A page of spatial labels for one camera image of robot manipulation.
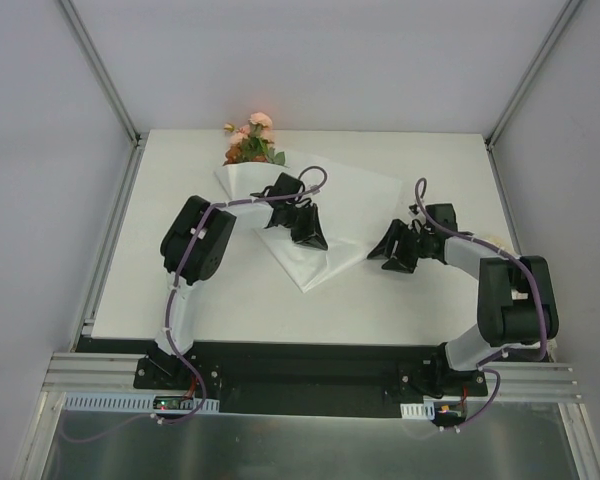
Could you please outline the translucent white wrapping paper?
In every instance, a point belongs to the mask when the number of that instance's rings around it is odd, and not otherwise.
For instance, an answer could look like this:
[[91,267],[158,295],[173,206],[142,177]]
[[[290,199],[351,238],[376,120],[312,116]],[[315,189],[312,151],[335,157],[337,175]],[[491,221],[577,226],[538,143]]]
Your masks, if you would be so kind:
[[402,182],[394,177],[324,157],[288,150],[285,164],[241,163],[218,167],[215,176],[232,201],[261,193],[285,173],[310,189],[311,203],[299,205],[292,227],[281,221],[266,228],[257,221],[264,207],[238,207],[236,227],[258,236],[300,291],[306,293],[367,257],[393,220]]

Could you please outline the pink rose stem with leaves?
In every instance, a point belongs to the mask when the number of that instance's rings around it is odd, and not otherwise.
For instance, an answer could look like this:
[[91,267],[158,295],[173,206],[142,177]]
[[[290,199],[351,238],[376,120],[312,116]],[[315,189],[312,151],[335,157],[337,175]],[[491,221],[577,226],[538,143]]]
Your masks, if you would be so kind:
[[275,143],[272,145],[265,144],[259,139],[247,139],[241,144],[251,144],[253,147],[261,147],[267,154],[269,162],[267,164],[284,166],[286,164],[286,156],[282,150],[278,150]]

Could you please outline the cream printed ribbon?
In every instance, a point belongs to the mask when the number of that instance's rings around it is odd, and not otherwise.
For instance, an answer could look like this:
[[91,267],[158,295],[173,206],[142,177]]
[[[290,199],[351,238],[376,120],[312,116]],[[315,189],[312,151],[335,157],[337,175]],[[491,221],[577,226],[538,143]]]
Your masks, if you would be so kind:
[[[495,234],[487,234],[483,237],[483,239],[485,241],[495,245],[500,250],[507,251],[509,254],[511,254],[513,256],[516,256],[516,257],[521,256],[521,254],[513,246],[512,242],[510,240],[506,240]],[[551,361],[553,361],[556,358],[556,352],[557,352],[556,340],[550,339],[547,344],[547,354],[549,355],[549,359]]]

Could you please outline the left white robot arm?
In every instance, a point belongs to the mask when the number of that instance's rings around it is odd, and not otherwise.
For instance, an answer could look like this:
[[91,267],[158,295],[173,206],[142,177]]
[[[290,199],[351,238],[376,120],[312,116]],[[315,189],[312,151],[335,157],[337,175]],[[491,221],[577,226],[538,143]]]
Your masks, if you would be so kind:
[[136,389],[204,393],[203,375],[193,366],[192,309],[202,284],[219,269],[233,233],[282,227],[303,248],[326,252],[328,242],[312,196],[328,179],[327,171],[310,166],[294,177],[278,175],[272,185],[243,199],[209,202],[190,197],[165,234],[160,254],[168,274],[164,320],[154,344],[137,364]]

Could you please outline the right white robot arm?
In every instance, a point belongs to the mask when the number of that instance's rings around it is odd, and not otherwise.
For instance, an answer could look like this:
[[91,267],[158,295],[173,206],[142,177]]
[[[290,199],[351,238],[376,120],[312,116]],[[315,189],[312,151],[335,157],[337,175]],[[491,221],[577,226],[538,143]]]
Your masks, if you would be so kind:
[[435,399],[484,397],[481,369],[509,353],[543,359],[559,329],[547,261],[517,257],[459,230],[452,204],[426,206],[422,220],[391,221],[368,253],[387,271],[411,274],[419,260],[431,259],[459,269],[478,285],[476,322],[462,335],[430,348],[429,356],[401,363],[403,394]]

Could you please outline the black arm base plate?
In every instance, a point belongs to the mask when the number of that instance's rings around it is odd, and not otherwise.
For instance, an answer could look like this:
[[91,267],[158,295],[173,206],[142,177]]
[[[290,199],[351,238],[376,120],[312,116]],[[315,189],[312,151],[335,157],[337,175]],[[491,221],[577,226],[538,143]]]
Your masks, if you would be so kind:
[[149,340],[82,338],[77,350],[135,354],[134,389],[155,391],[168,418],[228,414],[397,418],[401,406],[485,400],[482,369],[451,367],[442,346],[198,341],[177,355]]

